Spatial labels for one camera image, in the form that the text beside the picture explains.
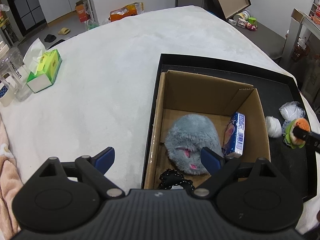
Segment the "burger plush toy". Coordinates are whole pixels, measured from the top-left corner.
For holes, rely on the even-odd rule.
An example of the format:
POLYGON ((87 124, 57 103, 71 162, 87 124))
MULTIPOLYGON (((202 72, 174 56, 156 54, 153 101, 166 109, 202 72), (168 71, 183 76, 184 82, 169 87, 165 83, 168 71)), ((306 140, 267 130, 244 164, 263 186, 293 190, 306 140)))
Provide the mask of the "burger plush toy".
POLYGON ((305 118, 298 118, 289 121, 284 125, 284 142, 292 149, 302 148, 305 145, 303 139, 303 132, 310 132, 311 128, 309 122, 305 118))

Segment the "blue tissue pack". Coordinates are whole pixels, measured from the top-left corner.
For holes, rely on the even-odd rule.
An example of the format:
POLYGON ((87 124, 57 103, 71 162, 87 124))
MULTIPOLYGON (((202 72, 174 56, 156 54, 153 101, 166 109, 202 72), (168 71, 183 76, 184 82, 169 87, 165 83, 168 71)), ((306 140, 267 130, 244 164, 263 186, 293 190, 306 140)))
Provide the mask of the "blue tissue pack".
POLYGON ((244 151, 245 115, 235 112, 226 127, 222 153, 224 157, 240 158, 244 151))

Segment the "clear plastic filling bag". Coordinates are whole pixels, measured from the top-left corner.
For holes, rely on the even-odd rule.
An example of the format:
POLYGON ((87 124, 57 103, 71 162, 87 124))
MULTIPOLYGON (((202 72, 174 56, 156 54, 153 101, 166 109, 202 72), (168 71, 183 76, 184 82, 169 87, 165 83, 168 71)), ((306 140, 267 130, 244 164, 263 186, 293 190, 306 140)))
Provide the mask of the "clear plastic filling bag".
POLYGON ((285 134, 285 129, 293 120, 305 117, 305 110, 299 107, 299 102, 297 101, 287 102, 283 104, 279 108, 279 111, 284 119, 284 122, 281 127, 283 134, 285 134))

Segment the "white wad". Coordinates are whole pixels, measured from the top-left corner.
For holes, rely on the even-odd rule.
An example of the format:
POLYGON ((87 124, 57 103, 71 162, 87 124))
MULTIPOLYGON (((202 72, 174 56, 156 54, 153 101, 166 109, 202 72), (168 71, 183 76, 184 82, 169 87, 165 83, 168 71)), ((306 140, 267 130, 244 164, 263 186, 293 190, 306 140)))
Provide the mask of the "white wad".
POLYGON ((268 136, 271 138, 278 138, 282 135, 282 129, 280 121, 273 116, 265 117, 266 128, 268 136))

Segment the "grey plush mouse toy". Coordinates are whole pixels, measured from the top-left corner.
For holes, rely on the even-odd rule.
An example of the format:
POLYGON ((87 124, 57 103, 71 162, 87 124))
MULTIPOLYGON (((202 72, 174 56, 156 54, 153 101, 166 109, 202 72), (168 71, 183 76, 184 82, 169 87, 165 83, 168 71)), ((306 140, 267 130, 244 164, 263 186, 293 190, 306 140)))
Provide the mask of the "grey plush mouse toy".
POLYGON ((204 115, 188 114, 175 120, 167 132, 164 145, 174 165, 192 176, 208 174, 201 163, 202 148, 207 147, 222 156, 217 130, 204 115))

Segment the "black lace pouch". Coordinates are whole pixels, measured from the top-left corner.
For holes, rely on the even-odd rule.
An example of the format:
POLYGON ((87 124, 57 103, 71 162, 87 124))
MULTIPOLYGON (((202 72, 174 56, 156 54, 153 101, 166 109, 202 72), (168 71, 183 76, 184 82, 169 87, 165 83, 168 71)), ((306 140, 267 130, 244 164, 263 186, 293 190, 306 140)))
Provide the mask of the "black lace pouch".
POLYGON ((167 169, 160 176, 159 190, 180 190, 184 189, 187 192, 195 190, 193 181, 185 179, 184 175, 176 170, 167 169))

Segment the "brown cardboard box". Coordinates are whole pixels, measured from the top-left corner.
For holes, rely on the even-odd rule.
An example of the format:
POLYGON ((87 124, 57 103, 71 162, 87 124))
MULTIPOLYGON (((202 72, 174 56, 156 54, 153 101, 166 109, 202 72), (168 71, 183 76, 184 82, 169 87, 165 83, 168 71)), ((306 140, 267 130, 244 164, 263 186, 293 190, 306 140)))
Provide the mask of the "brown cardboard box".
POLYGON ((208 172, 200 152, 219 156, 224 147, 243 162, 270 159, 265 116, 258 90, 246 83, 169 70, 155 88, 145 189, 156 189, 167 169, 200 185, 208 172))

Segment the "black shallow tray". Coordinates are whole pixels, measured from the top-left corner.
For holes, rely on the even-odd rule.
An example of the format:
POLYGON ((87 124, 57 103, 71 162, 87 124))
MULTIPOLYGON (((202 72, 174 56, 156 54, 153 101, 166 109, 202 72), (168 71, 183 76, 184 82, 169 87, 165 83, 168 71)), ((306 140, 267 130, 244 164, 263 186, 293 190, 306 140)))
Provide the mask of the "black shallow tray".
POLYGON ((303 106, 290 76, 243 63, 162 54, 156 76, 142 187, 157 189, 176 169, 199 186, 208 178, 199 160, 208 147, 245 163, 268 159, 307 201, 317 194, 316 153, 270 138, 265 117, 279 121, 287 102, 303 106))

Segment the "pink blanket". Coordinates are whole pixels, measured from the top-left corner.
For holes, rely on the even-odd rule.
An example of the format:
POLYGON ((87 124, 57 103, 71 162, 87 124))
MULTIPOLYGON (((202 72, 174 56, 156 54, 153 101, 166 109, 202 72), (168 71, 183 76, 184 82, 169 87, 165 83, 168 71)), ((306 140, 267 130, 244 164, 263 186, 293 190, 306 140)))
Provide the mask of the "pink blanket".
POLYGON ((9 140, 1 120, 1 233, 11 239, 20 230, 12 210, 14 197, 23 184, 18 174, 16 160, 9 150, 9 140))

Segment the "white tape roll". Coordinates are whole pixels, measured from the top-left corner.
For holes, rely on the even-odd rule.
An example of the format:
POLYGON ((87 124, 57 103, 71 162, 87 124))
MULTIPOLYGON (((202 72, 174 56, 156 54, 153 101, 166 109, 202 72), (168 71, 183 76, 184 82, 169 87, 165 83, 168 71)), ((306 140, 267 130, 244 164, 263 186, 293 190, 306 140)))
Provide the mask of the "white tape roll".
POLYGON ((9 90, 5 85, 1 85, 0 102, 4 107, 7 107, 14 100, 14 93, 9 90))

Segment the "green tissue box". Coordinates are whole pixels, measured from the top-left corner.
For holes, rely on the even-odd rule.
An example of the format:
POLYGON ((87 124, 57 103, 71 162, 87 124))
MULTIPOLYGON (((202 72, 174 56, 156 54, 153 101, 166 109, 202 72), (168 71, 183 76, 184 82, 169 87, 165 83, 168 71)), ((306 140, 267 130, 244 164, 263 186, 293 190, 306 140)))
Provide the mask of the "green tissue box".
POLYGON ((55 83, 62 58, 57 49, 46 50, 37 38, 28 48, 23 62, 29 72, 27 86, 33 93, 38 93, 55 83))

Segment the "grey desk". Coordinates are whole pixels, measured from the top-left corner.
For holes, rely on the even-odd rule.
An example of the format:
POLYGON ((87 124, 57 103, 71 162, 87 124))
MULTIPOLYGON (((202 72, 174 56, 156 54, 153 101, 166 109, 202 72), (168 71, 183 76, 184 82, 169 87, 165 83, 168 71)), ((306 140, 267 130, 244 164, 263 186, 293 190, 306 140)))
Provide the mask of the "grey desk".
POLYGON ((313 22, 311 17, 309 17, 307 14, 294 8, 291 14, 289 33, 287 35, 281 56, 281 66, 287 67, 289 65, 294 47, 298 42, 299 35, 303 27, 305 27, 308 32, 312 33, 319 39, 319 25, 313 22))

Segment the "clear water jar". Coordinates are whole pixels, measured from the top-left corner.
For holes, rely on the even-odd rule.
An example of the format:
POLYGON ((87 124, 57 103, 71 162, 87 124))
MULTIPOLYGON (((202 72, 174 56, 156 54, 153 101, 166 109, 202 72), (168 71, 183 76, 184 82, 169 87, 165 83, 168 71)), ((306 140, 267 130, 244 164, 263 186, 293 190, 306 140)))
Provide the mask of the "clear water jar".
POLYGON ((27 85, 29 74, 30 70, 24 64, 19 49, 9 48, 6 43, 1 42, 1 81, 19 102, 32 94, 27 85))

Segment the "toys pile on bench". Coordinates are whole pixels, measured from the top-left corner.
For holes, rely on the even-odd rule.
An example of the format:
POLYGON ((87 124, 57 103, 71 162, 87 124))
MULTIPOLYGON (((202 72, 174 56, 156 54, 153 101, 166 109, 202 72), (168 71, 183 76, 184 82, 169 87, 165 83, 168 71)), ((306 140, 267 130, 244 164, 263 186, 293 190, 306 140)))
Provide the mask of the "toys pile on bench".
POLYGON ((245 9, 242 12, 234 15, 232 18, 227 20, 229 24, 237 26, 250 31, 256 31, 257 19, 252 16, 249 10, 245 9))

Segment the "yellow slipper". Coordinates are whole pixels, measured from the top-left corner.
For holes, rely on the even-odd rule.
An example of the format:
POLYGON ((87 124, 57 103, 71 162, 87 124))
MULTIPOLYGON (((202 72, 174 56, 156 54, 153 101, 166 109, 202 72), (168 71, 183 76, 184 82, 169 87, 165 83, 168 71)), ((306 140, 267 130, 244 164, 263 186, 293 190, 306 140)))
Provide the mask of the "yellow slipper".
POLYGON ((68 33, 70 33, 70 29, 68 28, 61 28, 58 32, 59 35, 67 35, 68 33))

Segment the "orange cardboard box on floor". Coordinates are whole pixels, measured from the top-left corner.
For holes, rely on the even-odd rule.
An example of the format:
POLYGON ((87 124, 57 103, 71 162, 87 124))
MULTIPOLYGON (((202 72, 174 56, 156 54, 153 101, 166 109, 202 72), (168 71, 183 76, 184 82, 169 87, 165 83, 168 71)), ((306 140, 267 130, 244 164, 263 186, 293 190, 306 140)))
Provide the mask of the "orange cardboard box on floor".
POLYGON ((88 5, 86 0, 80 0, 76 2, 75 10, 81 23, 91 18, 90 14, 88 13, 88 5))

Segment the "orange shopping bag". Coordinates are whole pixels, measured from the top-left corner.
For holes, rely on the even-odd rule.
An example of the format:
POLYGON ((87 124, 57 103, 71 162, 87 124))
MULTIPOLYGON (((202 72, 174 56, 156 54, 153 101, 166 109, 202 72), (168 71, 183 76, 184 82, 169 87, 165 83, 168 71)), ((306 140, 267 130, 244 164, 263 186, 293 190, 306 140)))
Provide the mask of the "orange shopping bag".
POLYGON ((128 16, 136 16, 136 15, 142 14, 143 12, 144 12, 143 2, 135 2, 135 3, 128 4, 120 9, 111 11, 109 20, 111 22, 114 22, 128 16))

